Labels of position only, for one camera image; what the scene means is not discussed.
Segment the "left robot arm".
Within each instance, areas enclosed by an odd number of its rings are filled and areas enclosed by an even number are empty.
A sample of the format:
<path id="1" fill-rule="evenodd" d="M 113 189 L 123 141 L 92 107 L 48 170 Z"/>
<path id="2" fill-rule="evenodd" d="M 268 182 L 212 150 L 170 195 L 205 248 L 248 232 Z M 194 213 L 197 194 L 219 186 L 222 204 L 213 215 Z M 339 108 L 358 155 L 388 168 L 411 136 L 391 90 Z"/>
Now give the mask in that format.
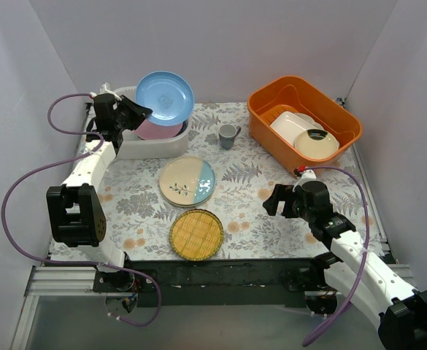
<path id="1" fill-rule="evenodd" d="M 109 282 L 125 292 L 133 287 L 134 272 L 124 267 L 126 255 L 107 237 L 107 220 L 98 197 L 104 174 L 119 153 L 124 131 L 135 131 L 152 114 L 124 95 L 92 94 L 95 117 L 83 136 L 83 157 L 59 186 L 46 193 L 53 240 L 82 252 L 96 268 L 111 272 Z"/>

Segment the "woven bamboo tray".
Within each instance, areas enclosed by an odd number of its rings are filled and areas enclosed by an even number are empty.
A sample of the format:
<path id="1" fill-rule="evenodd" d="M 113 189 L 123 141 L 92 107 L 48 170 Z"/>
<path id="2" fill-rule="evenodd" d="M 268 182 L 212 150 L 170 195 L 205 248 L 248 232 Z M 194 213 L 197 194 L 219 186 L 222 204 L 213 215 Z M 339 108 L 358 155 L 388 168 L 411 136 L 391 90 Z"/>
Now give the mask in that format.
<path id="1" fill-rule="evenodd" d="M 192 209 L 182 213 L 169 231 L 173 250 L 189 261 L 204 261 L 218 253 L 224 239 L 221 221 L 210 211 Z"/>

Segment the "light blue bear plate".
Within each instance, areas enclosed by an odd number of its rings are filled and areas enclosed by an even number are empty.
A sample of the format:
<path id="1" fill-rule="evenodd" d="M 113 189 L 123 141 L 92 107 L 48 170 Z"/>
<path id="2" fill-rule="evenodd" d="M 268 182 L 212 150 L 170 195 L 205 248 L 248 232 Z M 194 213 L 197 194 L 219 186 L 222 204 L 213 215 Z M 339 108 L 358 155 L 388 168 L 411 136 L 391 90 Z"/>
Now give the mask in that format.
<path id="1" fill-rule="evenodd" d="M 160 126 L 184 123 L 191 115 L 195 98 L 190 85 L 169 71 L 154 71 L 136 86 L 135 102 L 152 110 L 148 120 Z"/>

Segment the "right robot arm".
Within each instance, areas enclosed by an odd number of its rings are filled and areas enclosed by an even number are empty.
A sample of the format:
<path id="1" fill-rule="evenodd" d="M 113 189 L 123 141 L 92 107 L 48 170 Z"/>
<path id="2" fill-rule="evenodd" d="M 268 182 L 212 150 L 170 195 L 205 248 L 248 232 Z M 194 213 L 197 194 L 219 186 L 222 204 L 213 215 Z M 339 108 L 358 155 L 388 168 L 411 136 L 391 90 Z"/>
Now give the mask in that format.
<path id="1" fill-rule="evenodd" d="M 331 287 L 347 297 L 374 325 L 385 349 L 427 349 L 427 290 L 417 290 L 363 246 L 355 226 L 334 211 L 324 183 L 278 184 L 263 207 L 274 216 L 279 203 L 284 217 L 307 222 L 335 256 L 309 272 L 315 288 Z"/>

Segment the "pink plate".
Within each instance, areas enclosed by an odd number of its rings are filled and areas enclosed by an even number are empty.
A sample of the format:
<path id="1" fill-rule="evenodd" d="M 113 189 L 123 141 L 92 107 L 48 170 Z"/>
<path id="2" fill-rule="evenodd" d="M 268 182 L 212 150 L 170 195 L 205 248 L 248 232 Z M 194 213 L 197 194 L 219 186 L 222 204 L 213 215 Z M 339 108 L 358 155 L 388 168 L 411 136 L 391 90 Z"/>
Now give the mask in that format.
<path id="1" fill-rule="evenodd" d="M 183 124 L 177 124 L 172 126 L 156 125 L 149 120 L 145 120 L 135 131 L 142 140 L 158 140 L 158 139 L 170 139 L 175 137 L 182 129 Z"/>

